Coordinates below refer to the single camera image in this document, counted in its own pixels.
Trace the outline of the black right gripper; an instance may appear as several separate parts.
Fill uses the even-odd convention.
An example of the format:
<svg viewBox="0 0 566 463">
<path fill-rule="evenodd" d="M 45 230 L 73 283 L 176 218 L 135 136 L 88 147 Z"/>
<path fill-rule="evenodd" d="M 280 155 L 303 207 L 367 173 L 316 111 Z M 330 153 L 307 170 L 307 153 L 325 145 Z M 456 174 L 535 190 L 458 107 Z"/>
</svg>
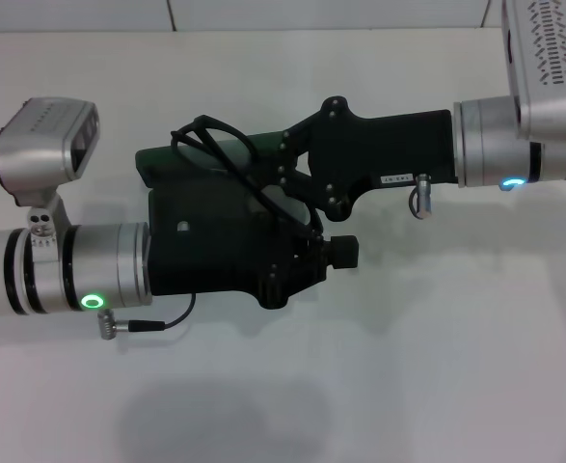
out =
<svg viewBox="0 0 566 463">
<path fill-rule="evenodd" d="M 283 164 L 306 152 L 310 175 Z M 367 119 L 355 115 L 341 96 L 326 99 L 319 111 L 284 129 L 274 160 L 284 192 L 334 222 L 346 220 L 369 191 L 410 186 L 420 175 L 433 184 L 457 180 L 450 111 Z M 355 235 L 290 234 L 280 252 L 274 296 L 289 298 L 325 281 L 329 267 L 355 269 L 359 241 Z"/>
</svg>

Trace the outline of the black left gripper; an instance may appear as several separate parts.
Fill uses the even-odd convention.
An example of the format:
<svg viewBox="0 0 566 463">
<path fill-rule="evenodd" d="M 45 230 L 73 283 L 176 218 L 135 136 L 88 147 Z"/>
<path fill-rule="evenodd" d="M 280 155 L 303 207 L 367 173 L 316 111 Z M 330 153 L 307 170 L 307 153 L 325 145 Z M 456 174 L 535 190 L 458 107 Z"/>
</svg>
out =
<svg viewBox="0 0 566 463">
<path fill-rule="evenodd" d="M 293 206 L 296 224 L 251 211 L 238 194 L 198 199 L 177 190 L 148 198 L 148 275 L 155 296 L 241 291 L 267 310 L 327 276 L 317 210 Z"/>
</svg>

